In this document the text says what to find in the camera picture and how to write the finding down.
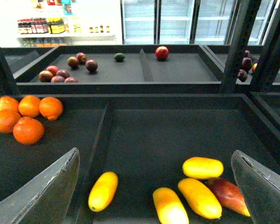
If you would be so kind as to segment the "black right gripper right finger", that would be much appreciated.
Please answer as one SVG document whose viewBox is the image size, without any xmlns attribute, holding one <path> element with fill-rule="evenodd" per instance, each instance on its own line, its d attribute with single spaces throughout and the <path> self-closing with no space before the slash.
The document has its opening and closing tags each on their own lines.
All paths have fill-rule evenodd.
<svg viewBox="0 0 280 224">
<path fill-rule="evenodd" d="M 280 224 L 280 175 L 240 150 L 231 168 L 253 223 Z"/>
</svg>

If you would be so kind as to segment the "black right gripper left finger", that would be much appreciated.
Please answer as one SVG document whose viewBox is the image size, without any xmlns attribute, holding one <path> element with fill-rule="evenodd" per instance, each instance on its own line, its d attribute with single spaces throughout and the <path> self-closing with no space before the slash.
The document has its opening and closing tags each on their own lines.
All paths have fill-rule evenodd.
<svg viewBox="0 0 280 224">
<path fill-rule="evenodd" d="M 0 224 L 61 224 L 77 183 L 80 155 L 73 148 L 0 202 Z"/>
</svg>

